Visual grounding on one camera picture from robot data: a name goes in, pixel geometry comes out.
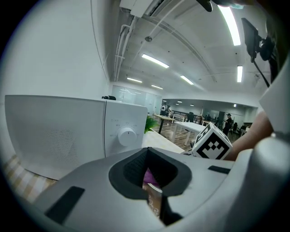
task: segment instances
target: green plant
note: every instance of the green plant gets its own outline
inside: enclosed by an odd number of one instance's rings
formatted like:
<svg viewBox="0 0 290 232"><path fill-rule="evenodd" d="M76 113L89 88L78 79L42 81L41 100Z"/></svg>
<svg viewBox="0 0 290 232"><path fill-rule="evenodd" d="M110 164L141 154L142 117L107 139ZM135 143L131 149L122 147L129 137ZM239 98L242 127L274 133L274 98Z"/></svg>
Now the green plant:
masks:
<svg viewBox="0 0 290 232"><path fill-rule="evenodd" d="M147 116L144 134L146 134L146 132L149 131L150 128L155 127L155 126L158 126L157 121Z"/></svg>

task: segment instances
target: wooden floor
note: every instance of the wooden floor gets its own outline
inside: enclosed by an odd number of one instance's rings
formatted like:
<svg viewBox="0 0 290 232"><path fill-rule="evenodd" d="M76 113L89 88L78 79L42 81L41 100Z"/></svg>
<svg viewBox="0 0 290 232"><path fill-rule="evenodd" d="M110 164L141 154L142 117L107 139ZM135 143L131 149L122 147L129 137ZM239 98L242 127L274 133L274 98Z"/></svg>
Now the wooden floor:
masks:
<svg viewBox="0 0 290 232"><path fill-rule="evenodd" d="M156 132L158 132L160 124L161 124L161 119L155 117L155 120L158 122L158 126L153 127L152 129L155 130ZM175 129L174 123L171 124L170 121L164 120L161 135L171 141L174 129ZM188 144L184 145L187 133L188 133L188 131L186 131L185 129L183 129L181 127L178 127L178 129L176 131L175 141L174 141L175 145L177 145L178 147L182 148L185 151L191 150L190 141L195 141L196 136L198 135L198 133L191 132L189 140L188 140ZM228 139L230 140L231 143L233 143L234 141L236 141L239 138L238 135L231 134L231 133L228 133L227 136L228 136Z"/></svg>

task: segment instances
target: table leg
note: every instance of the table leg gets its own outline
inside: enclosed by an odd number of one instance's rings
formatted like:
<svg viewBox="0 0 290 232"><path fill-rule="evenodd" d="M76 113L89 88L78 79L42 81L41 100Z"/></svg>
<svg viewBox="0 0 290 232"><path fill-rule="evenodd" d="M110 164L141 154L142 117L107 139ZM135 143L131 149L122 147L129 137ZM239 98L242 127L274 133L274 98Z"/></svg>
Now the table leg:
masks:
<svg viewBox="0 0 290 232"><path fill-rule="evenodd" d="M173 142L173 143L175 141L176 131L177 131L177 124L175 125L175 129L174 129L174 132L173 132L173 135L172 135L172 139L171 139L171 142Z"/></svg>
<svg viewBox="0 0 290 232"><path fill-rule="evenodd" d="M160 134L160 133L161 133L162 126L163 126L163 122L164 122L164 119L161 119L161 124L160 124L160 127L159 127L158 134Z"/></svg>
<svg viewBox="0 0 290 232"><path fill-rule="evenodd" d="M186 137L184 145L187 145L187 143L189 142L189 137L190 137L190 131L187 133L187 137Z"/></svg>

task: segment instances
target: black and white cube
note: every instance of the black and white cube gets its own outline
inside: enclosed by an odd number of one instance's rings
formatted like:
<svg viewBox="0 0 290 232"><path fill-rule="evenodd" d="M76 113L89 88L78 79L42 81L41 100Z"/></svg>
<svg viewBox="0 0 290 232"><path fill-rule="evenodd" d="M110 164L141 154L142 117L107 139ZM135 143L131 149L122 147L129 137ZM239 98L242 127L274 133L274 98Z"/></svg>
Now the black and white cube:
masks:
<svg viewBox="0 0 290 232"><path fill-rule="evenodd" d="M192 155L213 160L223 160L232 150L232 144L227 136L213 123L196 137Z"/></svg>

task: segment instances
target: microwave knob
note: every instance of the microwave knob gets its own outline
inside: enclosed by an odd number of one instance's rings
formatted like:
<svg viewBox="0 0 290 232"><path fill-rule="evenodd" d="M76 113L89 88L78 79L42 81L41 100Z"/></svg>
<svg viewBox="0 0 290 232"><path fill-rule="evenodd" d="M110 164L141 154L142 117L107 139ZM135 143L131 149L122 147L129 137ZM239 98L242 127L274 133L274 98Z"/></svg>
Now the microwave knob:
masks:
<svg viewBox="0 0 290 232"><path fill-rule="evenodd" d="M129 127L123 127L119 130L119 142L125 147L133 144L136 141L136 138L136 133Z"/></svg>

